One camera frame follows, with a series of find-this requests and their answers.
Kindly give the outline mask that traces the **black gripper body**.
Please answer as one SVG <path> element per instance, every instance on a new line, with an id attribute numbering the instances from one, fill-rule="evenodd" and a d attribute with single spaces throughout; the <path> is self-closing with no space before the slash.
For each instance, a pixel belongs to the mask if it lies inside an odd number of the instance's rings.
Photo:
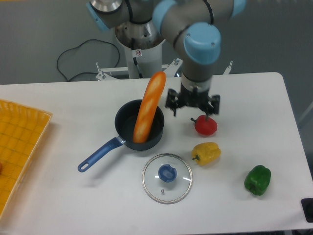
<path id="1" fill-rule="evenodd" d="M 220 111 L 220 95 L 209 96 L 209 90 L 203 92 L 199 88 L 193 87 L 188 90 L 183 84 L 180 85 L 180 92 L 169 89 L 165 107 L 172 110 L 173 107 L 199 108 L 201 111 L 209 110 L 211 115 L 218 115 Z"/>

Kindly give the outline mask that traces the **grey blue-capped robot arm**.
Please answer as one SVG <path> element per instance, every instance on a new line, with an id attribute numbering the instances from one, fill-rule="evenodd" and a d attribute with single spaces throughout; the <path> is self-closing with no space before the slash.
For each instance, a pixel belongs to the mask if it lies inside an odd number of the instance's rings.
<path id="1" fill-rule="evenodd" d="M 180 92 L 169 90 L 166 107 L 187 106 L 207 116 L 219 113 L 220 96 L 209 96 L 213 64 L 221 53 L 215 23 L 240 14 L 244 0 L 90 0 L 86 7 L 102 31 L 114 29 L 124 47 L 129 75 L 143 78 L 161 69 L 168 42 L 182 59 Z"/>

